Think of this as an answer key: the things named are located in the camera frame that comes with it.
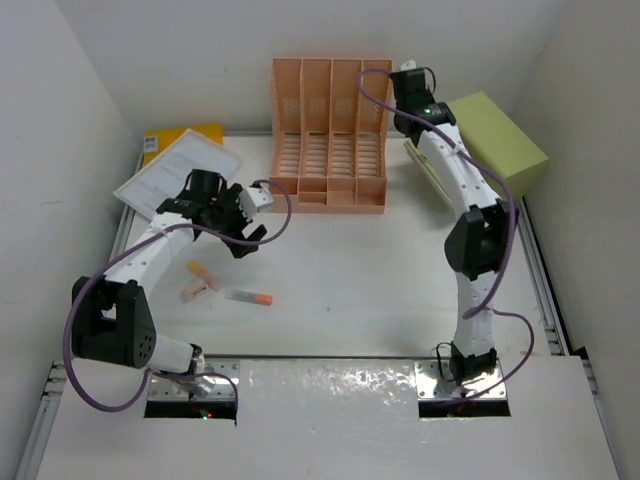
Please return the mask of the orange capped grey highlighter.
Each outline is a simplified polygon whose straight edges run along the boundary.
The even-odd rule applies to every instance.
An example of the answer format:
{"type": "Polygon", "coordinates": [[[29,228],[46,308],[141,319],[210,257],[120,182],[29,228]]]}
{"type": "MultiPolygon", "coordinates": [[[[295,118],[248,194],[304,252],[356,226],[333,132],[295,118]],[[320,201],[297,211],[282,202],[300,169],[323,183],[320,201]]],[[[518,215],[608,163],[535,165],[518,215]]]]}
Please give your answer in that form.
{"type": "Polygon", "coordinates": [[[225,291],[225,298],[233,301],[250,303],[262,306],[271,306],[273,303],[273,297],[268,294],[247,292],[236,289],[227,289],[225,291]]]}

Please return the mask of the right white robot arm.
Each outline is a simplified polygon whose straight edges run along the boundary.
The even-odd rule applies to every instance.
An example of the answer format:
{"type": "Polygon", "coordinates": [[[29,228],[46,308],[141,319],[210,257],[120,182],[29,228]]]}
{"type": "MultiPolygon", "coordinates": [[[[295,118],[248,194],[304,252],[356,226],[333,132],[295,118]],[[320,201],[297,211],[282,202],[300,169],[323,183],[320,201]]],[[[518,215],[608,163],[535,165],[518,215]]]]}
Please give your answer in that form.
{"type": "Polygon", "coordinates": [[[435,100],[426,72],[409,61],[390,74],[394,125],[426,158],[454,211],[444,250],[458,287],[449,368],[460,385],[496,366],[490,307],[511,253],[516,212],[513,198],[502,200],[486,182],[488,170],[469,154],[456,117],[435,100]]]}

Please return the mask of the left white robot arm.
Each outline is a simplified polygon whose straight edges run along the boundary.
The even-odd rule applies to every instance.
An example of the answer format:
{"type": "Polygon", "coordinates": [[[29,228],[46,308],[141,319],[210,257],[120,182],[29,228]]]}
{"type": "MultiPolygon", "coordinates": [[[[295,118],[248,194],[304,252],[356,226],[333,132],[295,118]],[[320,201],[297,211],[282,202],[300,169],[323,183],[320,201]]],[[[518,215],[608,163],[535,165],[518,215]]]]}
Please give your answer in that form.
{"type": "Polygon", "coordinates": [[[273,204],[260,183],[228,184],[218,173],[193,170],[184,188],[160,203],[133,253],[73,287],[70,333],[74,356],[174,375],[196,372],[200,348],[157,333],[148,296],[174,256],[200,234],[212,231],[235,258],[258,248],[267,230],[244,231],[253,217],[273,204]]]}

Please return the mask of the green drawer cabinet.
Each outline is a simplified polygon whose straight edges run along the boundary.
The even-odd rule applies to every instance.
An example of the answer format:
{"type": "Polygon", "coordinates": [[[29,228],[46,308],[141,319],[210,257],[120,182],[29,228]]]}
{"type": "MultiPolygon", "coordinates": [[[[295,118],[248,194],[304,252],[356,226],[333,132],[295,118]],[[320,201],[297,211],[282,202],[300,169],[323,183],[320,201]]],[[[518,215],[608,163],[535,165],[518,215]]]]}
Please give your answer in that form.
{"type": "Polygon", "coordinates": [[[448,107],[470,156],[498,174],[520,200],[549,157],[483,92],[454,100],[448,107]]]}

